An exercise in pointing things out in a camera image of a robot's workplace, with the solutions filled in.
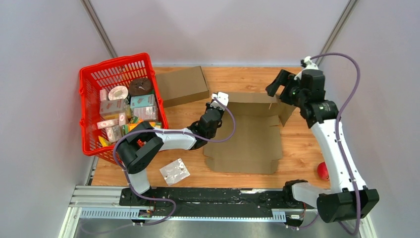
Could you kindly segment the brown cardboard box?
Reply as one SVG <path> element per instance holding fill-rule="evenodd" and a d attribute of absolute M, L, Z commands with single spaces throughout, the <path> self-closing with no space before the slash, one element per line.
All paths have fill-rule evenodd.
<path fill-rule="evenodd" d="M 208 85 L 200 66 L 157 74 L 156 81 L 165 108 L 210 97 Z"/>

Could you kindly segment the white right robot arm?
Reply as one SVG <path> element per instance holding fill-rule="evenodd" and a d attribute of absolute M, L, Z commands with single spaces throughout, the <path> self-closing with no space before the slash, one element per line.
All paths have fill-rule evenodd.
<path fill-rule="evenodd" d="M 318 141 L 329 174 L 330 189 L 302 179 L 286 182 L 282 200 L 290 208 L 300 203 L 316 208 L 326 223 L 362 219 L 378 203 L 379 194 L 367 187 L 352 161 L 342 123 L 337 119 L 339 110 L 333 101 L 324 98 L 324 83 L 325 76 L 319 69 L 304 69 L 297 75 L 281 70 L 265 89 L 274 97 L 278 88 L 284 86 L 277 98 L 300 109 Z"/>

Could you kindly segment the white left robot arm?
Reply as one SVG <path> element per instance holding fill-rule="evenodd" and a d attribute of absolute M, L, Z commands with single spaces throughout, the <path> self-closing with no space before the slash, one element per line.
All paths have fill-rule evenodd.
<path fill-rule="evenodd" d="M 113 159 L 122 167 L 133 191 L 132 199 L 138 205 L 147 205 L 151 200 L 146 168 L 157 153 L 172 149 L 196 150 L 209 142 L 216 143 L 216 131 L 222 126 L 222 116 L 229 111 L 227 105 L 227 99 L 213 97 L 206 104 L 205 113 L 189 127 L 159 129 L 144 121 L 116 142 Z"/>

